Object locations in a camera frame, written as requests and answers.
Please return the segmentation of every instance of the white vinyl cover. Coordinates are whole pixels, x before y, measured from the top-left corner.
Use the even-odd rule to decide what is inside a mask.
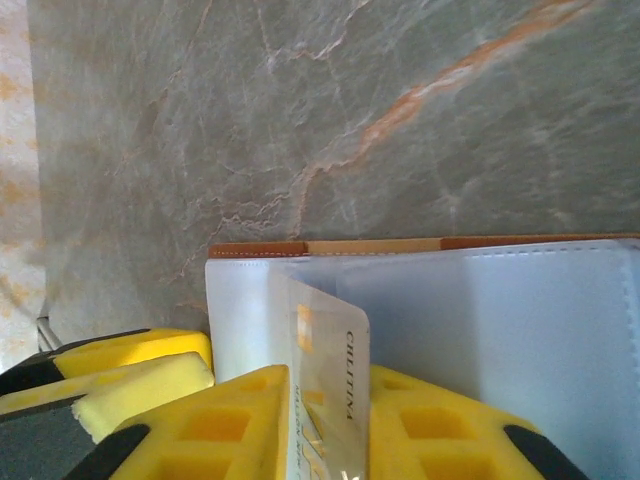
[[[372,362],[532,421],[594,480],[640,478],[640,242],[209,260],[217,379],[278,363],[273,272],[362,308]]]

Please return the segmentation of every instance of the black plastic part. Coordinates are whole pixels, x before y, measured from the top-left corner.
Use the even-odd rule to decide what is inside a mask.
[[[71,410],[80,397],[0,415],[0,479],[60,480],[91,452],[91,435]]]
[[[56,355],[60,355],[61,353],[68,352],[74,348],[82,347],[83,345],[97,342],[99,340],[111,340],[113,338],[136,335],[138,333],[145,333],[148,331],[148,328],[142,328],[131,332],[90,338],[89,340],[80,340],[78,342],[68,343],[53,352],[37,353],[0,375],[0,397],[8,393],[20,392],[22,390],[28,390],[30,388],[40,387],[42,385],[48,385],[50,383],[64,380],[64,375],[60,373],[53,361]]]
[[[93,449],[64,480],[108,480],[151,431],[137,424],[112,433]]]
[[[519,425],[504,431],[545,480],[589,480],[547,437]]]

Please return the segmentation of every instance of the yellow foam insert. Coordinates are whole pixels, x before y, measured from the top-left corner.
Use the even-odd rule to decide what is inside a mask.
[[[383,367],[370,422],[370,480],[544,480],[503,431],[529,422]]]
[[[127,418],[211,387],[213,374],[194,352],[149,360],[108,386],[93,389],[72,410],[94,442],[100,442]]]
[[[53,362],[65,378],[72,378],[186,352],[196,352],[211,368],[211,342],[205,334],[168,328],[96,340],[56,355]]]
[[[266,367],[124,422],[149,434],[112,480],[285,480],[289,372]]]

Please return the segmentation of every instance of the marble wall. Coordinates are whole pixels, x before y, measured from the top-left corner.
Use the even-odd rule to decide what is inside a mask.
[[[640,3],[30,0],[64,340],[206,328],[214,242],[640,230]]]
[[[0,2],[0,372],[36,353],[44,302],[38,154],[25,0]]]

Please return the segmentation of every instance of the brown leather edge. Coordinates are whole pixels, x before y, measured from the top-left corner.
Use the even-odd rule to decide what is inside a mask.
[[[407,238],[390,240],[328,240],[292,242],[221,243],[209,249],[209,258],[275,258],[305,255],[392,255],[459,248],[496,247],[532,243],[638,238],[640,233],[576,235],[505,235]]]

